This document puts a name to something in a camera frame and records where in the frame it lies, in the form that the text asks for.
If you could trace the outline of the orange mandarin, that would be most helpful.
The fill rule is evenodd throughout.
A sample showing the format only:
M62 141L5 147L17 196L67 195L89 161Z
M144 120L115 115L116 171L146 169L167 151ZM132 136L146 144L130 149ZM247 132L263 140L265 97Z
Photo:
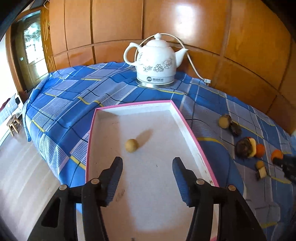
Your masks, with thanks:
M271 154L271 161L273 162L275 159L283 159L283 152L279 149L276 149Z
M256 145L256 154L255 157L256 158L262 158L265 154L265 147L263 144L257 144Z

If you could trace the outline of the small yellow round fruit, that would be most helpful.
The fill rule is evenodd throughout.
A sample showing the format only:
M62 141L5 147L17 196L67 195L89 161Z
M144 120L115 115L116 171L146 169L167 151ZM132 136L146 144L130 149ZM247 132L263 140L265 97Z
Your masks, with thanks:
M255 168L256 168L256 170L258 170L258 171L259 171L260 169L262 169L262 168L265 169L264 161L262 161L262 160L257 161L256 164L255 164Z

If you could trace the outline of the pale yellow fruit slice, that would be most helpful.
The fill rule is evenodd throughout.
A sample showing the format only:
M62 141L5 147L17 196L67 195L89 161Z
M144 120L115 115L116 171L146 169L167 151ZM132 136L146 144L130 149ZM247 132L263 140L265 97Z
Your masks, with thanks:
M254 138L247 137L247 140L250 144L250 147L248 148L248 158L254 157L256 155L256 141Z

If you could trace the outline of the dark brown round fruit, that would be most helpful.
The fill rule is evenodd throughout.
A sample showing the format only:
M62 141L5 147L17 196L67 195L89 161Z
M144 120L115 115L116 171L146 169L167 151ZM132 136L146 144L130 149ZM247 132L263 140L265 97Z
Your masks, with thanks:
M252 154L253 148L248 137L242 138L235 145L235 154L241 159L246 159Z

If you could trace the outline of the small tan round fruit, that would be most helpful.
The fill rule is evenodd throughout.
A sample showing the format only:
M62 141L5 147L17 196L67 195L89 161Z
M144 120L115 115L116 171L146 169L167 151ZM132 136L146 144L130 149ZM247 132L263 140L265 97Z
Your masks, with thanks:
M129 153L135 152L139 147L139 144L136 139L130 138L125 142L125 149Z

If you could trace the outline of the tan dark cut fruit piece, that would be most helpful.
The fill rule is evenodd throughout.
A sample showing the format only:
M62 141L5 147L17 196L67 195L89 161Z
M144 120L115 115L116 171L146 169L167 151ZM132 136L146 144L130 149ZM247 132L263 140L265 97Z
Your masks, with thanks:
M242 133L240 125L235 123L228 114L219 118L218 125L223 129L228 129L234 137L239 137Z

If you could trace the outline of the dark-skinned cut fruit chunk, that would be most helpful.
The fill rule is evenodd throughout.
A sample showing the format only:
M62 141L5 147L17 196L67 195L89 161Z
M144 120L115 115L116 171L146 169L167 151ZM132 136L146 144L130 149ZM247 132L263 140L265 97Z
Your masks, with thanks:
M268 176L268 174L265 166L261 167L260 169L257 169L255 173L255 177L257 181L264 179L266 176Z

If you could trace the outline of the blue plaid tablecloth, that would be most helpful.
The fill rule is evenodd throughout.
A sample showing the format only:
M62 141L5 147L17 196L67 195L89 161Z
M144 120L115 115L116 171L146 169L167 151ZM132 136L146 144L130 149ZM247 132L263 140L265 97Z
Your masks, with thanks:
M87 144L95 109L141 101L171 100L198 139L220 186L234 184L247 198L268 240L290 237L295 230L295 185L271 162L281 150L295 155L295 137L253 106L178 72L173 86L149 89L136 82L135 68L100 63L48 74L31 92L22 110L25 134L56 178L68 186L85 181ZM255 179L256 159L235 156L237 138L221 129L219 116L229 114L243 137L265 147L268 176Z

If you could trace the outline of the pink-rimmed white tray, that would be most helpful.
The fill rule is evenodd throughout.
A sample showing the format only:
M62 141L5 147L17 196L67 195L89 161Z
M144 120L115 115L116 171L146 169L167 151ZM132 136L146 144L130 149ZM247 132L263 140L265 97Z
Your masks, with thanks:
M139 147L129 153L125 142ZM102 215L110 240L185 240L194 210L182 201L172 161L181 158L196 177L217 180L174 103L147 101L98 108L88 143L86 180L123 160L114 198Z

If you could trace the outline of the small wooden stool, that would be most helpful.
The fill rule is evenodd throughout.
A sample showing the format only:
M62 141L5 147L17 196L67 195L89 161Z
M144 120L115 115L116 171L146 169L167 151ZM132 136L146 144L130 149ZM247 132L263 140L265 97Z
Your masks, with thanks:
M10 119L8 120L6 125L10 131L11 136L13 137L14 133L16 133L16 134L19 133L18 126L21 125L21 122L14 114L10 117Z

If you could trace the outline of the white ceramic electric kettle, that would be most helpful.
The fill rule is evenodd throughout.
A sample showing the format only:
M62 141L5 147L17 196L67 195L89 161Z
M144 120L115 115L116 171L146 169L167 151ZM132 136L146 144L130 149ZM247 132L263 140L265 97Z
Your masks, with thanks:
M177 68L182 64L188 49L181 48L175 52L170 44L162 39L163 33L152 36L145 45L130 43L125 49L123 59L126 64L134 66L137 72L136 82L147 88L165 88L175 81ZM128 61L127 54L136 48L138 54L134 62Z

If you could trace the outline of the wooden framed glass door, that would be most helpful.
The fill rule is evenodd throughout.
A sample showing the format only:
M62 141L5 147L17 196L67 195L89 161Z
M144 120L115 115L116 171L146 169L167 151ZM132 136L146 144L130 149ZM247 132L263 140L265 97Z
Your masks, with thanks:
M48 75L42 35L41 12L30 13L11 27L11 47L21 86L30 92Z

